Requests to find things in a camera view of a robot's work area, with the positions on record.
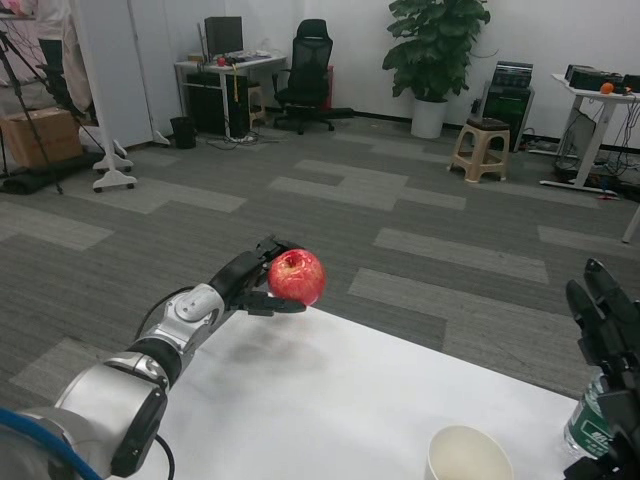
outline cable on floor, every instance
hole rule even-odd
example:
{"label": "cable on floor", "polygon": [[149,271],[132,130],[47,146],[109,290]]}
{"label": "cable on floor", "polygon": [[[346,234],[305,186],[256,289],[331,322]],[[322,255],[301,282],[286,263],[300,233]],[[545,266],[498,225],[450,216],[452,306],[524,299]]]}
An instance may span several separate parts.
{"label": "cable on floor", "polygon": [[173,452],[171,451],[171,447],[166,442],[164,438],[160,435],[156,435],[156,442],[162,447],[164,453],[167,455],[167,460],[169,461],[169,475],[167,476],[167,480],[173,480],[173,476],[176,473],[176,460],[173,457]]}

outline black cable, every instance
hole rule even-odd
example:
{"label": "black cable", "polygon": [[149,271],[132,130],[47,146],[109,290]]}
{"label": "black cable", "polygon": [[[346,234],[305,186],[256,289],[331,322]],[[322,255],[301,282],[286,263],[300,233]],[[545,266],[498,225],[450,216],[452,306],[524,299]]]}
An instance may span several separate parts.
{"label": "black cable", "polygon": [[164,438],[162,438],[160,435],[157,435],[157,434],[156,434],[156,442],[158,442],[158,444],[162,447],[162,449],[164,450],[164,453],[167,454],[167,460],[169,461],[169,476],[167,477],[167,480],[173,480],[173,476],[176,473],[176,460],[175,458],[173,458],[173,452],[171,451],[171,447],[165,441]]}
{"label": "black cable", "polygon": [[137,340],[138,338],[140,338],[140,335],[142,335],[142,331],[144,330],[144,326],[147,324],[147,321],[149,320],[149,317],[151,317],[151,315],[153,314],[153,312],[155,311],[156,308],[158,308],[160,305],[162,305],[163,303],[165,303],[166,301],[170,300],[171,298],[173,298],[175,295],[182,293],[182,292],[186,292],[187,290],[193,290],[194,287],[182,287],[179,288],[178,290],[176,290],[175,292],[171,292],[168,295],[165,295],[164,297],[162,297],[160,300],[158,300],[153,307],[151,307],[147,313],[145,314],[144,318],[142,319],[142,322],[140,322],[140,326],[138,327],[138,330],[136,330],[136,336],[134,337],[134,341]]}

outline red apple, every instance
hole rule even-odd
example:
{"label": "red apple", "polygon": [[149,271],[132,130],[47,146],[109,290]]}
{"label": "red apple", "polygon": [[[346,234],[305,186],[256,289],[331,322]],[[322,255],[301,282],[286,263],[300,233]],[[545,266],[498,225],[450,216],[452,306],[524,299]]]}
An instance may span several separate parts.
{"label": "red apple", "polygon": [[268,280],[276,297],[309,306],[322,296],[327,273],[313,253],[297,249],[289,250],[273,261]]}

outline office chair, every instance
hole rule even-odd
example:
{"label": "office chair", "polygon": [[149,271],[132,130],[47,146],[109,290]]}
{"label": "office chair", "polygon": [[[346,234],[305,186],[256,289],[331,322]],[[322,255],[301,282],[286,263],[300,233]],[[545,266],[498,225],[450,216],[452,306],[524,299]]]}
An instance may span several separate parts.
{"label": "office chair", "polygon": [[278,91],[278,74],[273,75],[275,99],[286,115],[278,117],[273,126],[286,120],[298,122],[298,135],[304,133],[307,122],[319,122],[335,130],[333,124],[323,118],[320,107],[329,96],[329,58],[333,40],[327,32],[324,20],[303,20],[293,40],[293,60],[289,72],[287,88]]}

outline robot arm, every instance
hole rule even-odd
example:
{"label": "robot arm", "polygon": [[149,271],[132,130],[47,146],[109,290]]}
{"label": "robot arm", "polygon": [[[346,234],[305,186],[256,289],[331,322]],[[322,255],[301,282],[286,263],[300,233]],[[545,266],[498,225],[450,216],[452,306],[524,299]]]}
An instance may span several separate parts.
{"label": "robot arm", "polygon": [[[254,291],[266,281],[271,261],[293,248],[300,247],[273,236],[264,239],[256,250],[242,253],[222,268],[208,284],[167,301],[157,325],[125,352],[78,375],[54,407],[23,414],[62,439],[100,477],[132,475],[144,463],[155,439],[170,388],[196,350],[236,310],[263,316],[305,310],[299,302]],[[67,465],[35,442],[2,427],[0,463],[9,465],[11,480],[74,478]]]}

